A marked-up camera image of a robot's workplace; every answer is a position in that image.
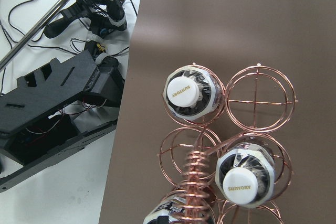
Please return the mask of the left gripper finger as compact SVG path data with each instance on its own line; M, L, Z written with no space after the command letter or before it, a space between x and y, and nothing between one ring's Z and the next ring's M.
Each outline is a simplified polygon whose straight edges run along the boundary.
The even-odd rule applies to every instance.
M158 216L156 219L156 224L169 224L169 216Z

